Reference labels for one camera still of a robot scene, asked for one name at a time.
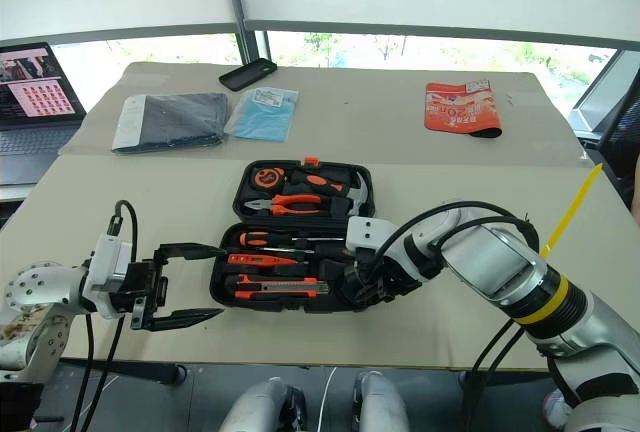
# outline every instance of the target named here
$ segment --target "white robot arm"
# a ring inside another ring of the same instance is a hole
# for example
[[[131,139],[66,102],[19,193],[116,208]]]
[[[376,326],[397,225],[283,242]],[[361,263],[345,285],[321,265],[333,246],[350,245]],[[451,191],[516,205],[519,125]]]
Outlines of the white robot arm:
[[[164,244],[152,259],[131,259],[132,244],[110,234],[98,239],[92,257],[79,267],[53,262],[31,265],[5,289],[0,328],[0,430],[29,428],[44,384],[53,373],[77,315],[98,312],[114,320],[131,313],[131,328],[150,331],[189,327],[222,309],[189,309],[154,317],[164,306],[169,258],[197,260],[222,255],[222,249],[194,243]]]
[[[354,302],[387,300],[448,266],[518,323],[547,357],[552,377],[575,407],[565,430],[640,431],[640,335],[513,234],[491,227],[500,217],[492,220],[486,210],[465,204],[481,203],[447,204],[441,209],[448,210],[426,214],[407,230],[352,217],[347,247],[358,262],[349,283],[359,286],[347,284],[345,295]],[[526,222],[512,223],[531,237]],[[374,253],[382,257],[377,262]]]

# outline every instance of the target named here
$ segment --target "open toolbox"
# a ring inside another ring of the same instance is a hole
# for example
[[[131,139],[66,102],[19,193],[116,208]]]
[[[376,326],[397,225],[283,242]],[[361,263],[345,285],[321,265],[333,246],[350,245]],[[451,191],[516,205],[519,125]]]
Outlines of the open toolbox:
[[[349,217],[375,212],[365,167],[315,158],[252,162],[233,210],[242,222],[220,244],[228,254],[216,259],[209,286],[217,302],[274,312],[357,309],[340,285],[355,260],[345,248]]]

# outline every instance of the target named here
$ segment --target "orange pliers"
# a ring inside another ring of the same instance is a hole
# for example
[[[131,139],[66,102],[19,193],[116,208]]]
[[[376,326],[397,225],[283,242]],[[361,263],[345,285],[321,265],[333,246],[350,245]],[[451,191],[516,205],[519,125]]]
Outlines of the orange pliers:
[[[314,209],[289,209],[287,205],[292,204],[312,204],[319,206],[322,203],[322,197],[314,194],[296,194],[296,195],[276,195],[273,199],[258,199],[245,202],[244,206],[253,210],[269,209],[271,215],[329,215],[327,211]]]

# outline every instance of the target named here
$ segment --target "robot leg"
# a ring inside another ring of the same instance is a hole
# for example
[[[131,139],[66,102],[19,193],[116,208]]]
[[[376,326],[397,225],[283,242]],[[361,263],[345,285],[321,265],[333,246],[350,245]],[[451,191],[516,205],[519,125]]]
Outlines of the robot leg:
[[[306,419],[304,394],[273,377],[238,397],[218,432],[301,431]]]
[[[354,432],[409,432],[404,401],[380,372],[365,372],[354,387]]]

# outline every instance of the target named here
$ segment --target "floor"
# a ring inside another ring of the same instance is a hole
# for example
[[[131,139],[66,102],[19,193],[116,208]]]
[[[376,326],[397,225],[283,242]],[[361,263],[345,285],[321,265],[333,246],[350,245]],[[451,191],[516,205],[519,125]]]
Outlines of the floor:
[[[325,381],[331,367],[275,367],[260,365],[187,365],[187,378],[179,386],[110,375],[91,431],[217,431],[234,400],[249,386],[270,377],[282,377],[306,396],[310,431],[315,431]],[[322,430],[351,431],[351,400],[357,374],[364,369],[339,367],[329,386]],[[458,374],[448,371],[379,369],[403,397],[412,430],[460,430],[461,390]],[[99,372],[93,372],[91,397]],[[67,432],[82,368],[59,365],[45,388],[36,416],[64,416],[64,422],[43,423],[36,432]],[[546,428],[541,401],[554,389],[548,378],[516,385],[495,385],[481,402],[474,432],[538,432]],[[88,400],[83,411],[86,411]]]

